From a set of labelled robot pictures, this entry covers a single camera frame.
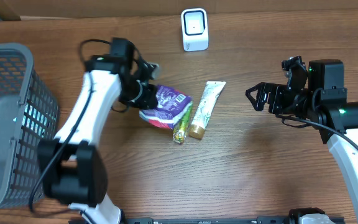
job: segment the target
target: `green package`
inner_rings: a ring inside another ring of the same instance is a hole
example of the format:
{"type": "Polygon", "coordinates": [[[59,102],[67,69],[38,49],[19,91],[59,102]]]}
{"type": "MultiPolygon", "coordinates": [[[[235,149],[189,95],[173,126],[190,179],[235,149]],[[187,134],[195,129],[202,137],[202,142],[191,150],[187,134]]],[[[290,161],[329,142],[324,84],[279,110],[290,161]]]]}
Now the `green package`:
{"type": "Polygon", "coordinates": [[[190,116],[191,116],[191,109],[193,108],[193,102],[187,109],[185,115],[182,119],[175,125],[173,129],[173,141],[177,143],[184,143],[186,139],[186,135],[188,132],[188,127],[190,124],[190,116]]]}

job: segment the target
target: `gray bin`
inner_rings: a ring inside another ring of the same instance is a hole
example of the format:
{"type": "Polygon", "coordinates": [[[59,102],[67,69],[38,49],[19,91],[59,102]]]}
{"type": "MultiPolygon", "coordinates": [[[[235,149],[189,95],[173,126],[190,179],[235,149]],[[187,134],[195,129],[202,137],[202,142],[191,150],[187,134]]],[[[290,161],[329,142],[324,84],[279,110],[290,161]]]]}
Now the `gray bin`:
{"type": "Polygon", "coordinates": [[[39,178],[38,142],[57,130],[57,100],[33,67],[27,47],[0,44],[0,208],[27,205],[39,178]]]}

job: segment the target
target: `purple package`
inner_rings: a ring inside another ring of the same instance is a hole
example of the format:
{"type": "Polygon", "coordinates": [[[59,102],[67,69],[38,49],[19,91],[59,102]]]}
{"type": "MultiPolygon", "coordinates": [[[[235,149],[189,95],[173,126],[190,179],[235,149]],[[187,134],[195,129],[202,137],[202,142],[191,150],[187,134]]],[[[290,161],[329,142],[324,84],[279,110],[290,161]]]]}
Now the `purple package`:
{"type": "Polygon", "coordinates": [[[173,129],[191,106],[191,96],[163,85],[157,88],[157,108],[140,110],[139,116],[156,127],[173,129]]]}

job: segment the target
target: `small white box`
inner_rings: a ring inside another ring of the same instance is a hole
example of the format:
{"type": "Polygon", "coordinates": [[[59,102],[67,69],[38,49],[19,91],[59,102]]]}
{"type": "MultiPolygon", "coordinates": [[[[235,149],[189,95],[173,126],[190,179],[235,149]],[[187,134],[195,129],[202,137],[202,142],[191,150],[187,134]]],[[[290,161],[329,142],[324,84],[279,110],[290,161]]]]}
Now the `small white box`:
{"type": "Polygon", "coordinates": [[[208,48],[208,23],[202,8],[186,9],[181,13],[181,32],[185,51],[208,48]]]}

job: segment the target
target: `white tube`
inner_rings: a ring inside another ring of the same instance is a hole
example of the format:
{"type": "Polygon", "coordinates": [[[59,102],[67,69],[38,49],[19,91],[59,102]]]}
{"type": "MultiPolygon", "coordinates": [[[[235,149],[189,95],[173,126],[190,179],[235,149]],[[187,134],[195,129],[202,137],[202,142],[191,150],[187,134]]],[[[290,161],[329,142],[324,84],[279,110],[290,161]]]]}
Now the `white tube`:
{"type": "Polygon", "coordinates": [[[202,139],[216,100],[221,94],[226,82],[208,81],[198,105],[196,114],[191,122],[189,135],[196,139],[202,139]]]}

